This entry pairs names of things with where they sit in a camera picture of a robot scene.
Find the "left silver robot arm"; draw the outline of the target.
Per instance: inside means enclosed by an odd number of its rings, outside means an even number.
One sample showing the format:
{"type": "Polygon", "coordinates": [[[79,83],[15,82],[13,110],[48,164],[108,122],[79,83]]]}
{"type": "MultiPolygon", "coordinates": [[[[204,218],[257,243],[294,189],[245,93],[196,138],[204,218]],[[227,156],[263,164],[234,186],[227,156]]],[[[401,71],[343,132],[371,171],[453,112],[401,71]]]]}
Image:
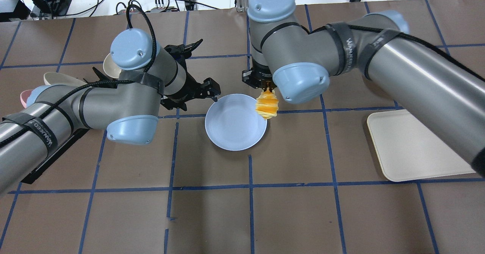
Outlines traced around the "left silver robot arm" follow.
{"type": "Polygon", "coordinates": [[[1,195],[80,129],[106,130],[113,142],[146,145],[156,133],[160,107],[186,111],[187,101],[216,100],[220,95],[214,79],[199,83],[184,64],[201,40],[167,51],[138,5],[128,5],[126,18],[128,29],[116,36],[110,48],[110,57],[121,69],[116,80],[39,86],[31,91],[26,108],[2,117],[1,195]]]}

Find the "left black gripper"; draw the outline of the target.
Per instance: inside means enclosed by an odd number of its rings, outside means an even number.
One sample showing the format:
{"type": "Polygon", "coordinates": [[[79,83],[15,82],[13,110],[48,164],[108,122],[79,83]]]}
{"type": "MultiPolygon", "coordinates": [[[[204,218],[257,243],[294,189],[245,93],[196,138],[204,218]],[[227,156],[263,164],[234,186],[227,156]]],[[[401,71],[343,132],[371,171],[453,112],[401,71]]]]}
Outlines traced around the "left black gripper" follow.
{"type": "Polygon", "coordinates": [[[186,102],[195,98],[210,98],[214,102],[218,101],[221,94],[220,85],[212,78],[206,78],[201,84],[187,71],[186,59],[192,56],[194,51],[203,39],[189,45],[167,45],[163,49],[177,63],[172,69],[168,70],[168,75],[164,78],[163,99],[160,104],[168,110],[173,108],[187,111],[186,102]]]}

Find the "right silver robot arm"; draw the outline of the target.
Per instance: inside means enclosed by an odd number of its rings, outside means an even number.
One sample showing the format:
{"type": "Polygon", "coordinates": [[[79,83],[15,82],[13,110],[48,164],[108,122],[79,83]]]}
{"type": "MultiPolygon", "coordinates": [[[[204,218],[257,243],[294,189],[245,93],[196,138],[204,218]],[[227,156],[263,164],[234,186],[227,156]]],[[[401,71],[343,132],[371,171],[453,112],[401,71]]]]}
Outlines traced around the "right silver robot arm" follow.
{"type": "Polygon", "coordinates": [[[441,49],[409,35],[398,11],[300,25],[295,0],[248,0],[258,88],[276,87],[301,104],[321,95],[332,76],[357,68],[484,176],[484,79],[441,49]]]}

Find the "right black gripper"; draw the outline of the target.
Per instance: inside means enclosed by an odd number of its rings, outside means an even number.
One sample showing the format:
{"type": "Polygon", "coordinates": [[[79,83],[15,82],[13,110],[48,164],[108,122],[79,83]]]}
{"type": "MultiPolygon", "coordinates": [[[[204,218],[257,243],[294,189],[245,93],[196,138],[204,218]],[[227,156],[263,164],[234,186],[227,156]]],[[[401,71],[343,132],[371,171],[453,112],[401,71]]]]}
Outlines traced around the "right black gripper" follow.
{"type": "Polygon", "coordinates": [[[264,92],[273,92],[275,83],[272,73],[267,65],[260,64],[254,57],[251,57],[252,67],[241,73],[242,82],[254,89],[264,89],[264,92]]]}

